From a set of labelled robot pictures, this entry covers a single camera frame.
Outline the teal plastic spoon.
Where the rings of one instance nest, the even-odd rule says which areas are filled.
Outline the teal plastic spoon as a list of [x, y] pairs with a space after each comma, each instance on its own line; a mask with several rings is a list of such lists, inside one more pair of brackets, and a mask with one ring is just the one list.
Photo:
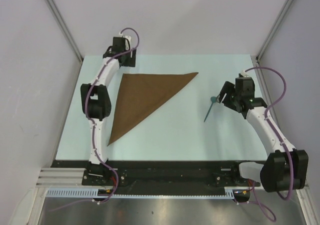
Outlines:
[[216, 97], [216, 96], [212, 96], [212, 97], [210, 98], [210, 106], [209, 106], [208, 111], [207, 111], [207, 113], [206, 113], [206, 115], [205, 115], [205, 118], [204, 118], [204, 120], [203, 120], [204, 123], [206, 122], [206, 120], [207, 120], [207, 118], [208, 118], [208, 116], [209, 116], [209, 114], [210, 114], [210, 112], [211, 112], [211, 110], [212, 110], [212, 107], [213, 107], [213, 105], [214, 105], [216, 102], [217, 102], [217, 97]]

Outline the brown cloth napkin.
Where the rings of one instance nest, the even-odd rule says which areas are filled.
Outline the brown cloth napkin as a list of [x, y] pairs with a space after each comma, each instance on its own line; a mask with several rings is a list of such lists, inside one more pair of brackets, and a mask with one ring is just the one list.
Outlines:
[[119, 140], [159, 109], [199, 73], [122, 75], [109, 145]]

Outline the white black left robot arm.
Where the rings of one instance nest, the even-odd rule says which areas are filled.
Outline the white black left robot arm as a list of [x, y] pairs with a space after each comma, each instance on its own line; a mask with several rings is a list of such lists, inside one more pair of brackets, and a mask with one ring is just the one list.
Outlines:
[[100, 185], [110, 181], [110, 170], [103, 165], [108, 160], [103, 128], [107, 117], [111, 114], [112, 103], [108, 86], [120, 67], [134, 67], [136, 64], [136, 50], [132, 47], [129, 35], [115, 36], [112, 45], [102, 56], [102, 65], [90, 83], [80, 86], [82, 111], [89, 121], [91, 133], [91, 152], [86, 171], [87, 177]]

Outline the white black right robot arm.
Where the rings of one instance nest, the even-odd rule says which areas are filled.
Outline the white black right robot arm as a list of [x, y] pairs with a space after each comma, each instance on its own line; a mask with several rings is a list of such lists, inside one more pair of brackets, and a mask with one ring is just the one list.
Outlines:
[[237, 77], [234, 83], [226, 81], [216, 101], [243, 116], [253, 127], [267, 154], [263, 164], [241, 162], [239, 168], [230, 173], [235, 185], [242, 186], [250, 179], [262, 184], [268, 193], [305, 187], [309, 156], [285, 138], [269, 115], [266, 102], [255, 96], [255, 83], [250, 76]]

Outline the aluminium frame post left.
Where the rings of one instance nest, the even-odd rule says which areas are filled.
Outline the aluminium frame post left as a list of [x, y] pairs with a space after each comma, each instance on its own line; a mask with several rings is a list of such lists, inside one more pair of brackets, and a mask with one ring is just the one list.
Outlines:
[[82, 63], [84, 61], [83, 56], [81, 55], [80, 49], [78, 48], [72, 33], [70, 32], [55, 0], [44, 0], [45, 3], [47, 4], [54, 20], [56, 21], [60, 31], [62, 32], [64, 38], [66, 39], [69, 47], [71, 48], [73, 54], [77, 58], [77, 60]]

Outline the aluminium frame post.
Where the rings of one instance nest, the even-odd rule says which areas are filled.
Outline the aluminium frame post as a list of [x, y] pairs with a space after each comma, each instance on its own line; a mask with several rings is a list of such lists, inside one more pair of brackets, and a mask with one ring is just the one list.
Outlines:
[[47, 4], [54, 20], [56, 21], [60, 31], [62, 32], [64, 38], [66, 39], [69, 47], [71, 48], [73, 54], [77, 58], [77, 60], [82, 63], [84, 61], [83, 56], [81, 55], [80, 49], [78, 48], [72, 33], [70, 32], [55, 0], [44, 0], [45, 3]]
[[263, 58], [265, 52], [267, 51], [268, 47], [272, 43], [274, 37], [276, 36], [278, 30], [280, 29], [282, 23], [284, 22], [286, 16], [288, 15], [291, 7], [293, 6], [295, 0], [285, 0], [280, 12], [278, 13], [270, 31], [268, 32], [262, 46], [260, 47], [255, 59], [260, 62]]

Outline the aluminium frame post right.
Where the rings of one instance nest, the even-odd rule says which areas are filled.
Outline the aluminium frame post right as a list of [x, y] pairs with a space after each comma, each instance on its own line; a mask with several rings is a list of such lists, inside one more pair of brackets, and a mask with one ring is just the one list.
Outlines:
[[260, 47], [255, 59], [260, 62], [263, 58], [265, 52], [267, 51], [268, 47], [272, 43], [274, 37], [276, 36], [278, 30], [280, 29], [282, 23], [284, 22], [286, 16], [288, 15], [291, 7], [293, 6], [295, 0], [285, 0], [280, 12], [278, 13], [270, 31], [268, 32], [262, 46]]

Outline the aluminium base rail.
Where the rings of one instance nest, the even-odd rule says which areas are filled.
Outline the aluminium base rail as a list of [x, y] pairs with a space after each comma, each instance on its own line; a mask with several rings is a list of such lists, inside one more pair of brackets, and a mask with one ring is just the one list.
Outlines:
[[[93, 187], [111, 189], [116, 176], [110, 171], [108, 178], [87, 177], [85, 168], [43, 168], [37, 185], [48, 187]], [[117, 170], [120, 188], [206, 186], [213, 188], [245, 187], [248, 182], [230, 168], [120, 168]]]

